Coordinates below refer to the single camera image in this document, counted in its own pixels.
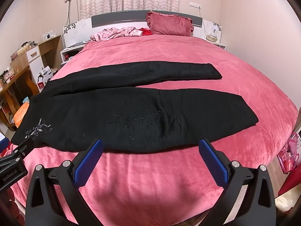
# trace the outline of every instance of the lamp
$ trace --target lamp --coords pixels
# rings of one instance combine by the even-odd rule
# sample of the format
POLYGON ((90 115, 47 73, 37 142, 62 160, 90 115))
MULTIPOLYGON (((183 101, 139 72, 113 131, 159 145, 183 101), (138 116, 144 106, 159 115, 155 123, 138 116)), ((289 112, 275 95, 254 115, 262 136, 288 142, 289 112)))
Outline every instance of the lamp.
POLYGON ((219 29, 217 27, 217 25, 212 25, 211 27, 213 29, 212 33, 211 34, 208 34, 206 36, 206 39, 209 40, 209 41, 212 41, 212 42, 217 42, 217 33, 216 31, 219 29))

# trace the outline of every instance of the pink blanket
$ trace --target pink blanket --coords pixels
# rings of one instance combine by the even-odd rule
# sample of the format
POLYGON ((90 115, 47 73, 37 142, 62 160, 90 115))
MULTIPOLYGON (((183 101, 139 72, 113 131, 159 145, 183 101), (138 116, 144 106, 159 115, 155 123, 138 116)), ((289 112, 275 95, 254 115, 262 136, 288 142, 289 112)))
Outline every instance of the pink blanket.
POLYGON ((131 37, 131 36, 142 36, 142 31, 139 31, 135 27, 123 27, 121 29, 117 29, 115 27, 104 29, 100 32, 96 32, 92 36, 90 36, 91 40, 94 41, 105 41, 118 37, 131 37))
MULTIPOLYGON (((243 96, 259 122, 213 142, 230 160, 257 168, 268 164, 288 139, 297 119, 291 100, 249 64, 195 37, 151 35, 90 42, 53 79, 91 67, 148 60, 211 63, 223 78, 162 82, 147 88, 205 88, 243 96)), ((35 149, 25 159, 29 174, 13 186, 16 198, 25 204, 37 164, 58 166, 75 155, 48 147, 35 149)), ((222 188, 215 184, 198 147, 192 147, 144 155, 104 153, 80 191, 105 226, 141 226, 150 221, 168 226, 211 208, 222 188)), ((59 189, 58 196, 67 217, 74 220, 59 189)))

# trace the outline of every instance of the pink wall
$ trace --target pink wall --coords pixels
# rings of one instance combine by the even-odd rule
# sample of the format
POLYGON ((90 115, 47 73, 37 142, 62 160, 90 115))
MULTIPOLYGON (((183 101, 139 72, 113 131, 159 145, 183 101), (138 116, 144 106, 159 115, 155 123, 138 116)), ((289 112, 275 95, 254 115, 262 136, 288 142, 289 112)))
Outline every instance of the pink wall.
POLYGON ((301 107, 301 23, 287 0, 220 0, 219 23, 227 50, 301 107))
POLYGON ((40 0, 15 0, 0 22, 0 72, 26 41, 41 41, 40 0))
POLYGON ((201 8, 203 19, 219 22, 221 0, 201 0, 201 8))
MULTIPOLYGON (((54 31, 56 35, 63 34, 63 27, 67 23, 68 6, 69 3, 65 3, 65 0, 40 0, 42 35, 51 30, 54 31)), ((79 21, 76 0, 71 0, 70 23, 76 21, 79 21)))

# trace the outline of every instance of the red pillow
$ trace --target red pillow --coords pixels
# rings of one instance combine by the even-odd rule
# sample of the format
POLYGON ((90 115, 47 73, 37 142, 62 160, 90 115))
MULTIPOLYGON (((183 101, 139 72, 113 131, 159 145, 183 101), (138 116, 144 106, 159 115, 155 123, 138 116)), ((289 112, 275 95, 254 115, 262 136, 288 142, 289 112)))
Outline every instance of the red pillow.
POLYGON ((176 14, 162 14, 150 11, 146 22, 153 34, 190 36, 194 30, 192 19, 176 14))

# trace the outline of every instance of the plastic bag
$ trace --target plastic bag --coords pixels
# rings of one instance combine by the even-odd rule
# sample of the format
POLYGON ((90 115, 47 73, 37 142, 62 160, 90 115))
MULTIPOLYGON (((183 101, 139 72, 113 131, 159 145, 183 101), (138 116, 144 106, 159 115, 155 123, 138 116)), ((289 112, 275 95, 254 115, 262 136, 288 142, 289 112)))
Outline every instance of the plastic bag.
POLYGON ((14 122, 15 122, 15 125, 16 127, 18 128, 19 125, 21 124, 22 120, 23 120, 23 117, 24 115, 26 114, 26 111, 29 107, 29 103, 28 102, 25 102, 21 107, 20 109, 18 109, 18 111, 15 113, 14 115, 14 122))
POLYGON ((283 173, 288 173, 297 166, 297 162, 299 160, 297 144, 298 134, 292 133, 285 146, 277 155, 283 173))
MULTIPOLYGON (((300 134, 298 134, 297 153, 298 153, 298 154, 301 153, 301 137, 300 137, 300 134)), ((299 161, 297 162, 297 166, 299 166, 300 164, 301 164, 301 159, 299 159, 299 161)))

